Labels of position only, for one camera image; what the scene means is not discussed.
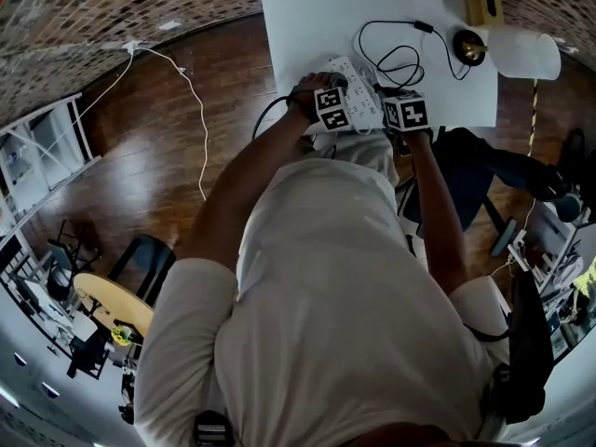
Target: round wooden table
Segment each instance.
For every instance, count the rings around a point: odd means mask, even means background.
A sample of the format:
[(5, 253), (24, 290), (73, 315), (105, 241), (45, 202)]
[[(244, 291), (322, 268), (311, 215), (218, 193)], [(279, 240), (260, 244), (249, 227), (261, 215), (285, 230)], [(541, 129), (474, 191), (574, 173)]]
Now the round wooden table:
[(108, 330), (115, 326), (117, 319), (133, 325), (143, 338), (147, 335), (153, 308), (115, 281), (92, 273), (79, 273), (74, 277), (74, 289), (87, 310), (93, 307), (93, 299), (101, 304), (92, 316)]

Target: white lamp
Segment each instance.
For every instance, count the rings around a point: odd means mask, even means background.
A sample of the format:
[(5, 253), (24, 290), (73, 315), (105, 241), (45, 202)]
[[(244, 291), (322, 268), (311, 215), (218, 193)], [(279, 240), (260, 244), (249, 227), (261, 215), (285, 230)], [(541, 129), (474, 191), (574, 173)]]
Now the white lamp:
[(497, 71), (508, 78), (557, 79), (561, 53), (547, 34), (507, 25), (489, 29), (488, 52)]
[(457, 32), (454, 52), (470, 66), (482, 64), (487, 53), (508, 78), (557, 79), (561, 72), (561, 53), (550, 36), (507, 25), (490, 27), (486, 46), (470, 30)]

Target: lamp shade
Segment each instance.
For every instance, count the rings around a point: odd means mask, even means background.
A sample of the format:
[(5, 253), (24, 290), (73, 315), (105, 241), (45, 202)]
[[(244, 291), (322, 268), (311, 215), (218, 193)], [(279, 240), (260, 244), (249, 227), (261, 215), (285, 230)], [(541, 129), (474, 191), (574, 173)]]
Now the lamp shade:
[(507, 25), (492, 27), (488, 52), (497, 71), (508, 78), (557, 79), (561, 54), (547, 34)]

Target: wooden floor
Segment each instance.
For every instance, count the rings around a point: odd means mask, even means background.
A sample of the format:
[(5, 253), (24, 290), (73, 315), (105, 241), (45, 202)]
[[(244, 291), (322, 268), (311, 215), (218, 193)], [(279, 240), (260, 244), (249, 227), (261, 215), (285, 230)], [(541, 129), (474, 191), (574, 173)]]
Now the wooden floor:
[[(210, 139), (203, 184), (209, 192), (222, 167), (249, 142), (258, 115), (277, 96), (263, 17), (212, 28), (160, 51), (186, 69), (205, 103)], [(86, 91), (80, 107), (93, 102), (118, 74)], [(531, 81), (500, 78), (497, 128), (476, 132), (496, 148), (525, 154), (532, 97)], [(569, 129), (596, 129), (594, 101), (596, 75), (565, 58), (562, 76), (540, 84), (534, 156), (556, 163)], [(91, 227), (91, 243), (103, 252), (95, 264), (100, 274), (107, 274), (135, 235), (150, 234), (179, 247), (200, 207), (197, 181), (204, 160), (199, 106), (187, 83), (167, 61), (143, 55), (88, 112), (84, 124), (93, 151), (103, 160), (55, 195), (26, 226), (34, 249), (45, 250), (62, 219)], [(405, 159), (399, 163), (404, 173), (408, 166)], [(528, 194), (499, 181), (490, 197), (505, 218), (512, 215), (521, 224), (532, 203)], [(494, 236), (482, 210), (467, 230), (474, 275), (503, 264), (504, 258), (488, 255)], [(135, 291), (138, 278), (128, 277), (125, 285)], [(507, 269), (495, 279), (506, 288)]]

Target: brass lamp base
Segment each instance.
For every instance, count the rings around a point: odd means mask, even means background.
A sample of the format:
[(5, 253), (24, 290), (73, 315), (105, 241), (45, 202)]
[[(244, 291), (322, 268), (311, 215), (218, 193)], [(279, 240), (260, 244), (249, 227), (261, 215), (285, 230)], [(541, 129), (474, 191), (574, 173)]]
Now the brass lamp base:
[(468, 66), (482, 64), (487, 51), (482, 39), (470, 30), (461, 30), (454, 36), (455, 56)]

